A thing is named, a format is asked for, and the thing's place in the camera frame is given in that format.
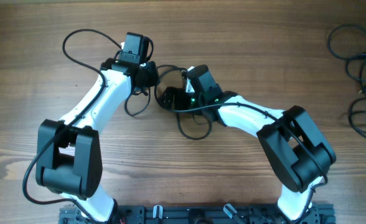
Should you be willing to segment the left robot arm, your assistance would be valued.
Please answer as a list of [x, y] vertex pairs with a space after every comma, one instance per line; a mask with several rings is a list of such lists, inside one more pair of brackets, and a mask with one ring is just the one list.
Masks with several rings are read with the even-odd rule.
[[128, 32], [125, 42], [117, 46], [115, 56], [100, 68], [88, 67], [98, 79], [79, 104], [58, 121], [46, 119], [39, 126], [37, 154], [23, 179], [26, 199], [41, 203], [27, 190], [34, 170], [37, 184], [60, 194], [61, 202], [73, 203], [81, 222], [125, 222], [116, 200], [100, 185], [100, 134], [120, 104], [127, 105], [133, 95], [148, 95], [158, 81], [151, 60], [154, 44], [149, 37]]

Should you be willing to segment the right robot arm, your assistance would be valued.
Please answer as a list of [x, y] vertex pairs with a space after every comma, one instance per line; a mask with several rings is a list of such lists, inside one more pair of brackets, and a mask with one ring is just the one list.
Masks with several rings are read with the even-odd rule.
[[271, 109], [223, 91], [206, 65], [188, 69], [170, 65], [159, 77], [175, 71], [181, 73], [183, 86], [155, 92], [159, 106], [178, 116], [203, 116], [209, 127], [218, 122], [256, 137], [282, 183], [277, 202], [280, 217], [290, 223], [303, 222], [311, 214], [316, 189], [328, 183], [327, 173], [336, 161], [331, 145], [307, 111], [296, 105], [288, 110]]

